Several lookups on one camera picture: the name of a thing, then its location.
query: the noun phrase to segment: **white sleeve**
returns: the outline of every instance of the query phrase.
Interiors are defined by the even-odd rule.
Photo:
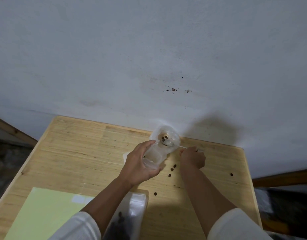
[[[95,220],[80,211],[65,222],[48,240],[99,240],[101,233]]]
[[[235,208],[223,214],[212,226],[207,240],[272,240],[241,209]]]

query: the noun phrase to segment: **yellow paper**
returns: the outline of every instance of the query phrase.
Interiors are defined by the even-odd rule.
[[[47,240],[92,198],[34,187],[5,240]]]

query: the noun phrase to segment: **wooden tabletop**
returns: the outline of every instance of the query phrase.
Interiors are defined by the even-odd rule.
[[[0,200],[0,239],[4,239],[32,187],[96,196],[118,176],[123,153],[147,141],[149,135],[144,130],[55,117]],[[189,138],[182,138],[181,145],[203,149],[205,175],[261,225],[243,149]],[[157,177],[139,185],[138,189],[149,196],[140,239],[205,239],[179,166],[176,150]]]

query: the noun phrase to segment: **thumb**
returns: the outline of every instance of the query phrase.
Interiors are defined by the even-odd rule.
[[[161,170],[160,168],[157,168],[157,169],[154,169],[154,170],[150,170],[148,172],[149,178],[151,179],[151,178],[157,176],[160,173],[160,170]]]

